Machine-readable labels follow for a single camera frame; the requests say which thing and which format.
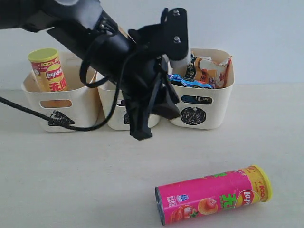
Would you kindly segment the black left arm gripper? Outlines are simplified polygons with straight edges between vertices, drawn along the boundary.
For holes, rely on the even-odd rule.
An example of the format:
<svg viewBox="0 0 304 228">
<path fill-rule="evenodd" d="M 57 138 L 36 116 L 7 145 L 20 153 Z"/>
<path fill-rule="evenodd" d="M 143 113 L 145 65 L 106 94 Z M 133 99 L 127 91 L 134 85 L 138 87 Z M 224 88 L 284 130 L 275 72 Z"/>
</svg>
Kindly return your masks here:
<svg viewBox="0 0 304 228">
<path fill-rule="evenodd" d="M 147 58 L 144 46 L 126 43 L 119 46 L 119 57 L 126 62 L 121 89 L 130 122 L 130 135 L 139 140 L 152 137 L 149 112 L 168 120 L 180 116 L 180 102 L 167 74 L 163 56 Z"/>
</svg>

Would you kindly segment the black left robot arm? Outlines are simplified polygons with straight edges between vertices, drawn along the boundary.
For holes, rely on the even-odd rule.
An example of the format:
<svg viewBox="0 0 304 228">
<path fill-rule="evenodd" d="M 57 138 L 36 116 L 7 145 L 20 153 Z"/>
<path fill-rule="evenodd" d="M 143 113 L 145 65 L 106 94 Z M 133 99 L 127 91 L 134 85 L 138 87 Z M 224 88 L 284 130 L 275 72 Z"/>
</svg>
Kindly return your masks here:
<svg viewBox="0 0 304 228">
<path fill-rule="evenodd" d="M 159 24 L 131 29 L 124 35 L 97 0 L 3 0 L 1 29 L 46 30 L 82 60 L 79 77 L 89 88 L 106 82 L 122 94 L 130 120 L 130 135 L 151 138 L 148 119 L 180 115 L 178 97 L 168 81 L 162 44 L 168 24 L 165 9 Z"/>
</svg>

